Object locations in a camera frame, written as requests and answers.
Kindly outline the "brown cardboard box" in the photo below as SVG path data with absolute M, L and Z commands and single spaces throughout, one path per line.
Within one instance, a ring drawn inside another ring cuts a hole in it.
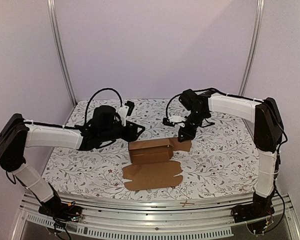
M 189 152 L 190 140 L 176 137 L 139 140 L 128 144 L 130 165 L 122 168 L 124 186 L 130 191 L 176 187 L 183 181 L 181 163 L 174 153 Z

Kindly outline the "right robot arm white sleeve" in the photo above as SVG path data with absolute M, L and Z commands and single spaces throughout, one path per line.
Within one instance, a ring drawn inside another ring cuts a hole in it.
M 268 198 L 275 190 L 280 147 L 288 140 L 276 101 L 271 97 L 259 100 L 227 94 L 215 88 L 202 91 L 187 89 L 178 100 L 189 115 L 191 111 L 210 112 L 210 117 L 211 113 L 223 113 L 254 125 L 253 142 L 259 154 L 255 194 Z

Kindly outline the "robot arm white sleeve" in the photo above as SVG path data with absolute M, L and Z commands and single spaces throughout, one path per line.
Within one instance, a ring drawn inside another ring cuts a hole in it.
M 187 89 L 178 100 L 189 115 L 191 111 L 210 112 L 210 117 L 211 113 L 223 113 L 254 125 L 253 142 L 259 154 L 255 194 L 268 198 L 275 190 L 280 147 L 288 140 L 276 101 L 271 97 L 259 100 L 227 94 L 215 88 L 202 91 Z
M 0 132 L 0 167 L 20 182 L 43 203 L 59 202 L 54 188 L 28 161 L 28 156 L 48 155 L 54 148 L 90 151 L 100 148 L 107 139 L 95 128 L 96 121 L 78 126 L 57 125 L 26 120 L 14 113 Z

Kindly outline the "left robot arm white sleeve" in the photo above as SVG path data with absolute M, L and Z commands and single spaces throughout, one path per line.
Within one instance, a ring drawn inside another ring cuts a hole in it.
M 28 161 L 28 156 L 48 155 L 54 148 L 90 151 L 100 148 L 107 139 L 95 128 L 96 121 L 78 126 L 57 125 L 26 120 L 14 113 L 0 132 L 0 167 L 20 182 L 43 203 L 59 202 L 54 188 Z

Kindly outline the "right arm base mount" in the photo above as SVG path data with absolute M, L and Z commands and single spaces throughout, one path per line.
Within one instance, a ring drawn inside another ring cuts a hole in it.
M 274 213 L 272 204 L 262 207 L 260 203 L 238 204 L 230 211 L 235 223 L 255 220 Z

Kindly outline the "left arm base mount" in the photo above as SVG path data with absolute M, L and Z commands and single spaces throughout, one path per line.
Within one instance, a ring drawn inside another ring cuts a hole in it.
M 76 222 L 82 217 L 83 208 L 76 205 L 75 201 L 62 202 L 58 197 L 53 197 L 47 202 L 41 202 L 38 212 L 42 215 L 53 217 L 64 222 Z

